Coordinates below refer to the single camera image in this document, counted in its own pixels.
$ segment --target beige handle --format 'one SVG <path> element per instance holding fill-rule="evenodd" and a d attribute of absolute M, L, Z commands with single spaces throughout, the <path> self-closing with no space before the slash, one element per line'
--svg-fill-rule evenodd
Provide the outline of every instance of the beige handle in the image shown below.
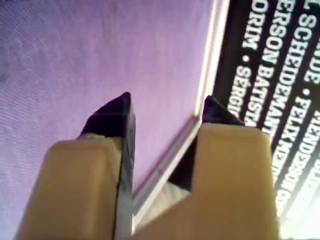
<path fill-rule="evenodd" d="M 78 139 L 45 155 L 17 240 L 113 239 L 121 142 Z"/>
<path fill-rule="evenodd" d="M 203 124 L 190 196 L 134 240 L 278 240 L 268 138 L 258 129 Z"/>

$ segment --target purple surface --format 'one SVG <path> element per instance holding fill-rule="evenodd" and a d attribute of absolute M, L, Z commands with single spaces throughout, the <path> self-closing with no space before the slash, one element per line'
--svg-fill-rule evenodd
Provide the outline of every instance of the purple surface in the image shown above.
<path fill-rule="evenodd" d="M 14 236 L 45 151 L 125 91 L 137 117 L 134 189 L 145 181 L 194 113 L 210 8 L 211 0 L 0 3 L 1 239 Z"/>

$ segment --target tan plastic grip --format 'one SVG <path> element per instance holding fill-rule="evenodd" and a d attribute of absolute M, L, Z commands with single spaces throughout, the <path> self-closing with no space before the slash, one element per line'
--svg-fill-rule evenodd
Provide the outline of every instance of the tan plastic grip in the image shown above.
<path fill-rule="evenodd" d="M 113 239 L 119 138 L 56 143 L 42 168 L 17 240 Z"/>
<path fill-rule="evenodd" d="M 260 130 L 203 124 L 190 196 L 134 240 L 278 240 L 271 148 Z"/>

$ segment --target textured purple cloth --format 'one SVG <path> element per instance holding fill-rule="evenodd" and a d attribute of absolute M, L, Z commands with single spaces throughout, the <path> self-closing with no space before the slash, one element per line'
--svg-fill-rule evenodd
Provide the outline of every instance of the textured purple cloth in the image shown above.
<path fill-rule="evenodd" d="M 0 3 L 0 239 L 12 239 L 44 153 L 132 93 L 134 189 L 193 115 L 211 0 Z"/>

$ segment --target purple fabric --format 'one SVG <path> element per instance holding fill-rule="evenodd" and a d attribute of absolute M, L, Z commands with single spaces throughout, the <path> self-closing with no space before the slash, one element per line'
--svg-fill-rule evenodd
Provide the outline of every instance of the purple fabric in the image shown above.
<path fill-rule="evenodd" d="M 44 153 L 125 91 L 137 189 L 193 115 L 211 0 L 0 3 L 0 239 L 12 239 Z"/>

